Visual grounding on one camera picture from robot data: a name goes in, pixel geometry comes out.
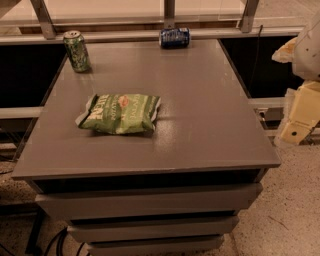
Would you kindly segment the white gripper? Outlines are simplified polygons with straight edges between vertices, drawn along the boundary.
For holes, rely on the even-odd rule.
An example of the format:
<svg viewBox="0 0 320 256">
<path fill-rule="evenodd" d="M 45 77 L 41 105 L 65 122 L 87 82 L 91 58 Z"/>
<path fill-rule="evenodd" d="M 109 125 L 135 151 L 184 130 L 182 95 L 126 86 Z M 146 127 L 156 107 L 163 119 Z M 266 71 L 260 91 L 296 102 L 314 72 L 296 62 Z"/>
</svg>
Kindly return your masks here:
<svg viewBox="0 0 320 256">
<path fill-rule="evenodd" d="M 319 82 L 305 81 L 297 89 L 289 119 L 280 133 L 280 139 L 298 145 L 320 121 Z"/>
</svg>

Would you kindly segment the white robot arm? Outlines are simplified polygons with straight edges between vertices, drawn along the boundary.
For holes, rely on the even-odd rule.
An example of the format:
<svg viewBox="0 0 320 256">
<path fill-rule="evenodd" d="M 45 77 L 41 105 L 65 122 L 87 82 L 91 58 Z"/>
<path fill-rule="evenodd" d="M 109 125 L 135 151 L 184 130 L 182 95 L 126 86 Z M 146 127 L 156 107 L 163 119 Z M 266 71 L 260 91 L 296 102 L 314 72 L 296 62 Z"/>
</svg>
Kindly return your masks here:
<svg viewBox="0 0 320 256">
<path fill-rule="evenodd" d="M 291 63 L 293 74 L 304 80 L 295 91 L 288 119 L 280 133 L 282 141 L 298 145 L 320 121 L 320 11 L 297 37 L 276 50 L 272 59 Z"/>
</svg>

